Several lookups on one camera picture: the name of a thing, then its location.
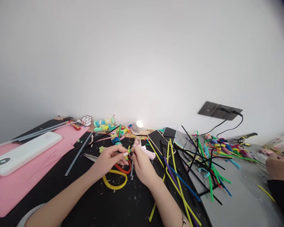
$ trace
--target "wall outlet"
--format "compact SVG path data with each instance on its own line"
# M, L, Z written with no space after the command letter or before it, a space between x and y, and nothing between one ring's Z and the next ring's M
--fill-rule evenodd
M209 116L209 117L215 117L215 118L220 118L220 119L227 119L229 116L229 113L225 111L221 111L221 108L227 109L228 111L237 111L237 112L242 112L242 109L238 109L235 107L229 107L221 104L217 104L214 102L209 102L206 101L205 104L202 106L198 114ZM236 118L237 114L231 113L230 117L228 120L233 120Z

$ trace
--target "phone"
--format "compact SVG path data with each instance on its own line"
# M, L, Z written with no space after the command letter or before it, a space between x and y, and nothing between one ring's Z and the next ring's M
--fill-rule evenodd
M167 146L168 146L168 141L164 138L164 136L162 136L162 134L158 131L152 131L151 133L149 133L147 135L147 137L149 138L149 140L152 142L152 144L155 146L155 148L157 149L157 151L164 157L167 156Z
M166 127L163 132L164 138L169 141L171 139L171 144L173 144L174 139L176 138L177 131L171 128Z

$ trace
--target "white power bank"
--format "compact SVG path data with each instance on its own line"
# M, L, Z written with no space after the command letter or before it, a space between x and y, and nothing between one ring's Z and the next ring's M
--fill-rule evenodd
M62 135L47 132L0 156L0 176L13 173L62 140Z

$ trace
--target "yellow ring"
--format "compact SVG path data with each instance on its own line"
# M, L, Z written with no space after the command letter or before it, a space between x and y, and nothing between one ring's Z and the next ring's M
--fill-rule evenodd
M119 189L123 188L123 187L126 185L126 182L127 182L127 175L126 175L125 173L122 173L122 172L117 171L117 170L110 170L109 172L115 173L115 174L119 174L119 175L122 175L122 176L125 177L125 181L124 181L121 185L115 186L115 185L111 185L111 184L107 181L106 176L104 175L104 176L102 177L103 182L104 182L104 184L105 184L109 189L112 189L112 190L119 190Z

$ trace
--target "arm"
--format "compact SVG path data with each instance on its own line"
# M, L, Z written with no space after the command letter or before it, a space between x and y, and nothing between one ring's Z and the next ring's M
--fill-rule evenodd
M266 161L266 167L271 177L268 181L269 189L284 215L284 158L271 154Z
M154 197L163 225L166 227L182 226L182 212L162 179L157 175L147 154L138 146L133 147L131 151L134 153L132 160L134 162L135 172L139 180L149 188ZM186 217L185 219L185 226L190 226Z
M106 148L92 167L70 186L37 210L26 222L25 227L59 225L76 205L81 196L100 178L102 178L117 162L128 165L124 156L127 149L121 145Z

